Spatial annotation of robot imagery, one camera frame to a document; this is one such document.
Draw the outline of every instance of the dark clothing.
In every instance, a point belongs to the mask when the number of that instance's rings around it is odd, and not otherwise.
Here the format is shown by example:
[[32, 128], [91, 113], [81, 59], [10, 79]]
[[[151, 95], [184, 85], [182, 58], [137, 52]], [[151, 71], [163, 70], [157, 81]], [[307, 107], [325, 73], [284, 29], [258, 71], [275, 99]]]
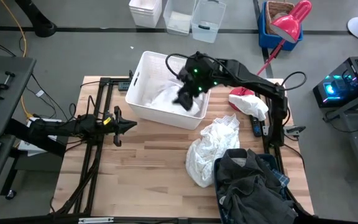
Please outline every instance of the dark clothing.
[[[246, 158], [244, 166], [232, 158]], [[237, 224], [292, 224], [296, 212], [292, 201], [280, 195], [280, 181], [250, 149], [228, 149], [219, 163], [218, 198]]]

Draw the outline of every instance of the wooden table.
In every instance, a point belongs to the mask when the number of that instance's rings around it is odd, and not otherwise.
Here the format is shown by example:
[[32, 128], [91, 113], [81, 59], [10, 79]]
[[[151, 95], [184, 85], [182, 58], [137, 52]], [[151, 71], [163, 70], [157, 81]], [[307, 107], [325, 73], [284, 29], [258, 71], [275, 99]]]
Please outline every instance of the wooden table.
[[[83, 82], [99, 79], [85, 77]], [[231, 89], [219, 86], [212, 90], [205, 119], [190, 131], [138, 118], [125, 102], [125, 93], [114, 87], [111, 111], [119, 106], [122, 117], [137, 121], [138, 125], [121, 137], [122, 147], [112, 143], [113, 135], [104, 138], [92, 216], [219, 218], [213, 185], [205, 189], [198, 187], [187, 174], [185, 159], [190, 144], [200, 138], [205, 126], [215, 118], [233, 113], [240, 121], [240, 146], [264, 153], [262, 138], [252, 134], [248, 116], [229, 106], [227, 96]], [[78, 114], [86, 113], [88, 96], [96, 98], [97, 90], [97, 83], [82, 88]], [[286, 139], [285, 143], [299, 151], [297, 142]], [[65, 154], [53, 200], [56, 209], [78, 185], [85, 148], [84, 144]], [[285, 173], [290, 178], [289, 189], [304, 209], [313, 213], [301, 159], [286, 147], [281, 152]]]

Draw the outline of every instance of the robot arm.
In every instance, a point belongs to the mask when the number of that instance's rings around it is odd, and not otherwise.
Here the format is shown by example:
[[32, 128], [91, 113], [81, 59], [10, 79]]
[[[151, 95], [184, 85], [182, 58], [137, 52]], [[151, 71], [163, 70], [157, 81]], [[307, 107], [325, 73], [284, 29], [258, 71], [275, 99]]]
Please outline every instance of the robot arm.
[[121, 146], [120, 134], [124, 134], [137, 125], [135, 121], [128, 121], [121, 117], [121, 110], [114, 107], [113, 116], [107, 116], [104, 121], [99, 121], [93, 114], [80, 115], [77, 119], [68, 122], [52, 122], [37, 119], [30, 125], [30, 136], [41, 138], [48, 135], [73, 136], [81, 139], [93, 139], [99, 134], [115, 133], [114, 144]]
[[243, 86], [272, 100], [270, 112], [273, 121], [270, 124], [268, 142], [275, 146], [283, 146], [283, 119], [287, 117], [288, 100], [285, 89], [278, 83], [271, 83], [248, 71], [237, 60], [215, 59], [199, 52], [187, 58], [185, 66], [176, 74], [168, 65], [168, 69], [184, 83], [174, 103], [179, 103], [186, 110], [193, 106], [193, 98], [200, 93], [207, 93], [216, 85]]

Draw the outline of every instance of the white plastic bin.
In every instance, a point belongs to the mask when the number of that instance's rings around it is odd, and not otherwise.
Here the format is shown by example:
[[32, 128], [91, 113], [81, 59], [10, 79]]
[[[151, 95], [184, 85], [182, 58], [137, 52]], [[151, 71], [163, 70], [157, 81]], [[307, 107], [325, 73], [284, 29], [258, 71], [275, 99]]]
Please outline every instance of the white plastic bin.
[[129, 3], [129, 8], [136, 25], [155, 28], [161, 16], [162, 2], [161, 0], [132, 0]]
[[168, 0], [163, 14], [167, 32], [188, 35], [195, 7], [196, 0]]
[[200, 0], [191, 20], [193, 38], [208, 43], [215, 42], [221, 26], [226, 4], [217, 0]]
[[158, 2], [161, 2], [161, 0], [131, 0], [129, 9], [131, 11], [154, 12]]
[[[167, 80], [175, 78], [165, 65], [166, 57], [167, 55], [155, 52], [144, 52], [142, 54], [125, 100], [140, 118], [194, 130], [205, 117], [210, 91], [204, 94], [203, 103], [200, 105], [201, 109], [195, 116], [169, 113], [143, 106], [144, 99], [155, 94], [153, 92], [155, 86], [163, 85]], [[177, 73], [185, 63], [186, 59], [183, 58], [169, 58], [169, 65]]]

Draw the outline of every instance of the white cloth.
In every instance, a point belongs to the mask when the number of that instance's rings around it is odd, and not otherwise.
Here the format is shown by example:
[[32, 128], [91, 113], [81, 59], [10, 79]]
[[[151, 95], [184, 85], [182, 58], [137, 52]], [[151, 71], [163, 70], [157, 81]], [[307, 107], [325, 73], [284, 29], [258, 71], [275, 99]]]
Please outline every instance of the white cloth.
[[241, 112], [252, 115], [259, 121], [266, 119], [265, 113], [269, 110], [265, 102], [254, 95], [237, 96], [230, 94], [229, 102], [234, 104]]
[[145, 106], [175, 114], [195, 116], [200, 111], [204, 94], [200, 94], [199, 97], [195, 98], [191, 110], [187, 111], [180, 104], [172, 103], [178, 98], [178, 91], [181, 85], [183, 84], [176, 82], [176, 80], [168, 80], [156, 90], [156, 94], [145, 102]]
[[203, 138], [191, 143], [186, 156], [186, 170], [200, 187], [213, 183], [214, 161], [221, 158], [226, 149], [240, 147], [239, 124], [236, 114], [216, 118], [200, 132]]

